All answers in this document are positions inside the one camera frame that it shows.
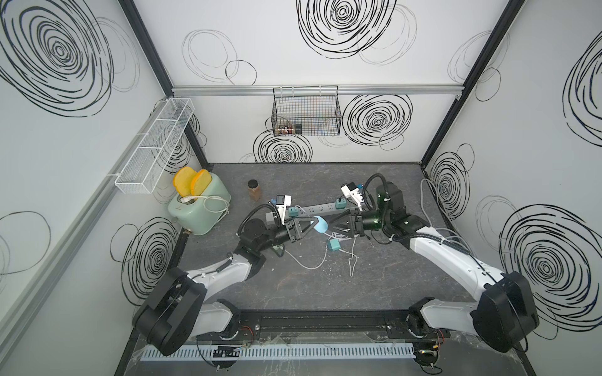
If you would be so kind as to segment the blue earbud case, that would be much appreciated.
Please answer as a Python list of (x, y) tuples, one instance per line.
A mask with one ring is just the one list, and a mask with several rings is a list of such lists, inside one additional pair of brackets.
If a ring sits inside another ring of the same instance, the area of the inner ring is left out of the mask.
[(325, 219), (323, 219), (321, 216), (315, 216), (314, 221), (315, 221), (315, 226), (314, 226), (315, 231), (317, 231), (318, 233), (326, 233), (327, 232), (327, 230), (329, 228), (329, 224)]

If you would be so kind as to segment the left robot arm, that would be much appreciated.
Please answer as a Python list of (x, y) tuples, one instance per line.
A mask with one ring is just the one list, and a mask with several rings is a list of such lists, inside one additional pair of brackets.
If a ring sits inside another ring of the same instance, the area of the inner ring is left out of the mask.
[(189, 271), (169, 269), (136, 311), (133, 327), (164, 356), (193, 337), (236, 337), (239, 309), (213, 296), (258, 274), (266, 261), (264, 251), (283, 249), (326, 223), (320, 216), (283, 220), (274, 205), (259, 205), (239, 225), (237, 247), (225, 260)]

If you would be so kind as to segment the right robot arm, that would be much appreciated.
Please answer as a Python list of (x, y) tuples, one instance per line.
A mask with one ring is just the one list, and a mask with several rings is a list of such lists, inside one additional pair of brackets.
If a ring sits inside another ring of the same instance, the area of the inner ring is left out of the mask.
[(367, 186), (347, 183), (343, 197), (352, 201), (348, 210), (332, 219), (347, 220), (354, 236), (380, 231), (390, 243), (429, 260), (460, 284), (473, 302), (445, 302), (426, 297), (408, 309), (410, 333), (424, 338), (436, 330), (464, 332), (479, 337), (492, 349), (506, 353), (539, 327), (531, 285), (518, 272), (506, 273), (477, 259), (461, 244), (441, 235), (425, 219), (408, 212), (399, 188), (380, 173), (368, 178), (381, 184), (376, 195)]

